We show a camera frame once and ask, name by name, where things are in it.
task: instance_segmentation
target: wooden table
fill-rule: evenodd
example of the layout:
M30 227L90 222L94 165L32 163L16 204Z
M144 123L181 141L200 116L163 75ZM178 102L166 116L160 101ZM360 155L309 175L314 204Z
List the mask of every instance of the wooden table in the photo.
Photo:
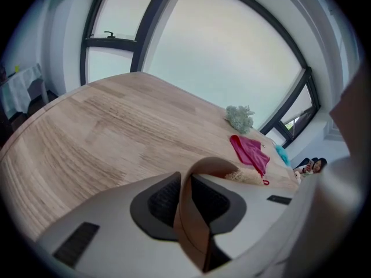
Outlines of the wooden table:
M170 171L205 156L241 164L225 110L142 72L90 83L29 118L0 152L1 192L32 239L92 195ZM270 156L270 186L297 189L272 140L253 130Z

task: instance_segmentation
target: table surface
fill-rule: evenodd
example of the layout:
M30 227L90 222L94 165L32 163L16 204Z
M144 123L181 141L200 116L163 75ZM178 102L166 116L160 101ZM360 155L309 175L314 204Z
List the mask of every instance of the table surface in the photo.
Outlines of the table surface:
M107 188L207 156L239 162L225 110L142 72L82 86L31 116L0 152L1 192L19 228L35 240L52 222ZM252 130L270 158L271 187L298 188L272 140Z

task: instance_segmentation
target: white object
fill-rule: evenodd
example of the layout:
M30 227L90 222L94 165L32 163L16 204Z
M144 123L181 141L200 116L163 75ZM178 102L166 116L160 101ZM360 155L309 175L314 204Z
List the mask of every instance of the white object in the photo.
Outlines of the white object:
M39 64L15 73L0 86L0 99L7 118L11 118L15 112L27 113L31 102L27 89L37 79L42 79ZM41 96L45 104L49 103L44 81L41 85Z

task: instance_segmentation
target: red cloth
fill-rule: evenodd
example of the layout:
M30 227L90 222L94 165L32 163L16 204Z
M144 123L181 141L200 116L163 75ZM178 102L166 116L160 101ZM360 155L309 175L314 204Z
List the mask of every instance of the red cloth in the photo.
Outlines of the red cloth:
M236 151L239 160L244 164L254 166L260 176L263 177L265 174L265 167L267 166L270 157L262 153L260 150L260 142L237 135L232 135L230 137L230 142Z

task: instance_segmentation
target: person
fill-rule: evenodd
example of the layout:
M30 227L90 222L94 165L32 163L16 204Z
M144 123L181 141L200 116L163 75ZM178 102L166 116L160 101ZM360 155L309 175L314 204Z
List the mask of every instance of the person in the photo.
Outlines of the person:
M303 177L309 176L314 173L319 173L322 171L322 169L327 165L327 160L324 158L318 159L313 165L309 163L306 166L300 166L298 168L295 168L293 171L295 173L295 176L299 182L301 183L301 179Z

